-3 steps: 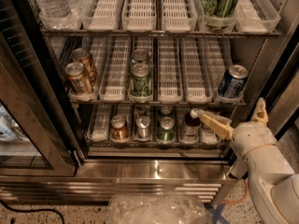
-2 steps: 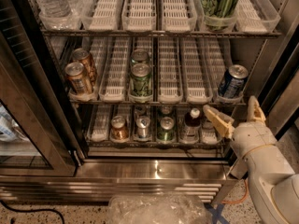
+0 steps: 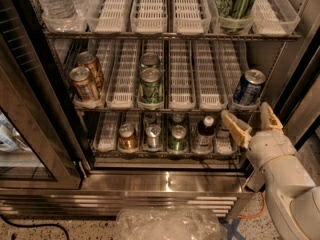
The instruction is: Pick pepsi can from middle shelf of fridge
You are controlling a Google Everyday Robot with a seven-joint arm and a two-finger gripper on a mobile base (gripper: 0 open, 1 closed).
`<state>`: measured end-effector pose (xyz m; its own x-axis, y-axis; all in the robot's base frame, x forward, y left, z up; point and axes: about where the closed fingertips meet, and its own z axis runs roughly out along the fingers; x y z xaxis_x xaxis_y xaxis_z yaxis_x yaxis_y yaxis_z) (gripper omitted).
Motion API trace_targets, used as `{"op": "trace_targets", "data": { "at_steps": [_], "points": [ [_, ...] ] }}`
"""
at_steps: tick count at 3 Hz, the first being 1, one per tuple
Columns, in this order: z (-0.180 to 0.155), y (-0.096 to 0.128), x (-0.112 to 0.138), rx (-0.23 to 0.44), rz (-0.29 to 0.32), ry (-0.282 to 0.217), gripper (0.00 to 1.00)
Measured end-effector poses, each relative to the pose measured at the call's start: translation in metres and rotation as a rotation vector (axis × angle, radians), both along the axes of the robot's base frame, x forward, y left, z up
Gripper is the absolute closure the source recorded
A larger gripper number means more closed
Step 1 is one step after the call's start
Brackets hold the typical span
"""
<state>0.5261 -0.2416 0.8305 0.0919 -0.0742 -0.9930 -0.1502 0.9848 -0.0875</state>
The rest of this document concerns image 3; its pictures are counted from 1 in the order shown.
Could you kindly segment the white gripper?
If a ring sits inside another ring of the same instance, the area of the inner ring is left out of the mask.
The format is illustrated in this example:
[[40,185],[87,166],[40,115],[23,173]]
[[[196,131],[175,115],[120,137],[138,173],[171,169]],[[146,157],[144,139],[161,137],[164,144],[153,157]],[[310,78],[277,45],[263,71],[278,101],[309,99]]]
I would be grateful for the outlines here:
[[261,130],[251,138],[252,127],[227,110],[221,112],[224,125],[239,147],[247,149],[246,156],[255,169],[267,162],[286,155],[294,155],[290,139],[283,132],[283,125],[267,102],[260,107]]

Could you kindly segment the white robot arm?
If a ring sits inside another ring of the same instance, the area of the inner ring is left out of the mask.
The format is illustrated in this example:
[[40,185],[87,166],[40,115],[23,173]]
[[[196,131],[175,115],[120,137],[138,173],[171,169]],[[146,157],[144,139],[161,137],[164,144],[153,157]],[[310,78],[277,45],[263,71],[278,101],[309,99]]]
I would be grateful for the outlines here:
[[266,102],[261,104],[261,129],[233,113],[221,112],[224,125],[265,182],[265,200],[273,224],[283,240],[320,240],[320,187],[296,157],[283,125]]

